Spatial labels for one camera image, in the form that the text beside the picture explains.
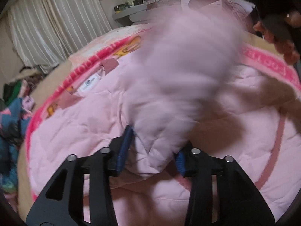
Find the person's right hand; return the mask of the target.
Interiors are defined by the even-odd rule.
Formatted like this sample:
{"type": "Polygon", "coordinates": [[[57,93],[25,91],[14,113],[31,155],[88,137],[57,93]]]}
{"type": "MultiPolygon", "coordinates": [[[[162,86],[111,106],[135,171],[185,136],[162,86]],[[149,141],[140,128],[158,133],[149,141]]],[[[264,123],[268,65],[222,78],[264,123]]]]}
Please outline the person's right hand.
{"type": "Polygon", "coordinates": [[[275,16],[258,21],[254,30],[275,46],[287,64],[300,60],[300,12],[291,11],[284,18],[275,16]]]}

